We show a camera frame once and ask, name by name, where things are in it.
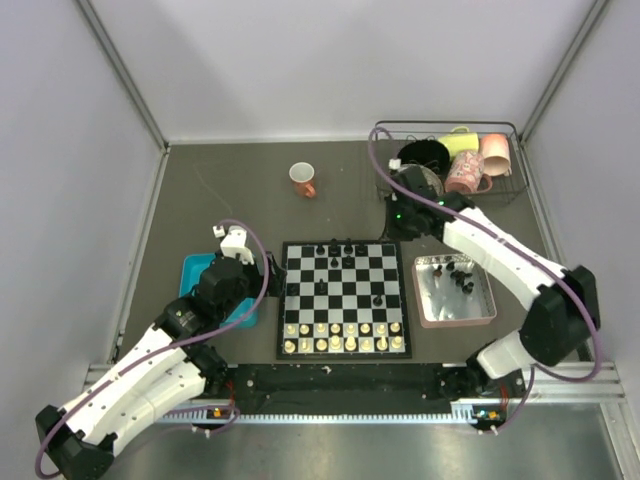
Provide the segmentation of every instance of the mug handle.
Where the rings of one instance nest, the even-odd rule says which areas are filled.
[[[313,198],[316,196],[316,189],[313,188],[313,186],[310,183],[307,183],[304,188],[307,189],[307,191],[305,192],[304,196],[307,198]]]
[[[475,193],[485,193],[485,192],[488,192],[489,190],[491,190],[493,188],[493,180],[491,180],[491,177],[489,175],[487,175],[486,173],[484,173],[482,175],[482,177],[480,178],[480,182],[482,182],[483,178],[487,181],[487,188],[485,188],[484,190],[476,190]]]

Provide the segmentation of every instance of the yellow mug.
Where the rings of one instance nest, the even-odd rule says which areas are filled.
[[[465,150],[471,150],[477,152],[480,148],[480,137],[475,132],[469,130],[469,127],[456,127],[451,130],[451,133],[440,137],[438,139],[447,150],[449,150],[449,156],[454,159],[456,156],[464,152]]]

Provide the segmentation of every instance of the metal tray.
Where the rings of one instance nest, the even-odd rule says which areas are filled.
[[[473,292],[466,294],[446,269],[454,262],[455,270],[473,274],[467,282],[474,283]],[[442,276],[433,272],[442,265]],[[480,265],[464,254],[433,255],[416,258],[413,283],[420,310],[420,323],[425,328],[486,325],[497,314],[489,277]]]

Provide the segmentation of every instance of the gray tabletop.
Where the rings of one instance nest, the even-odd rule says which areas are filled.
[[[298,161],[316,169],[318,196],[295,195],[288,178]],[[187,255],[217,249],[211,227],[223,218],[248,224],[280,261],[284,241],[333,237],[377,239],[384,204],[363,142],[232,144],[173,147],[146,245],[121,355],[178,295]],[[523,244],[544,254],[527,193],[510,204],[476,200],[487,216]],[[402,244],[413,362],[461,362],[491,340],[518,328],[524,310],[491,279],[498,316],[478,327],[425,329],[418,318],[411,265],[416,256],[451,250],[432,238]],[[212,343],[229,363],[275,362],[277,299],[260,306],[258,324]]]

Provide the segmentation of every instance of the chessboard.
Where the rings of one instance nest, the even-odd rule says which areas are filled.
[[[276,358],[410,358],[400,244],[285,242]]]

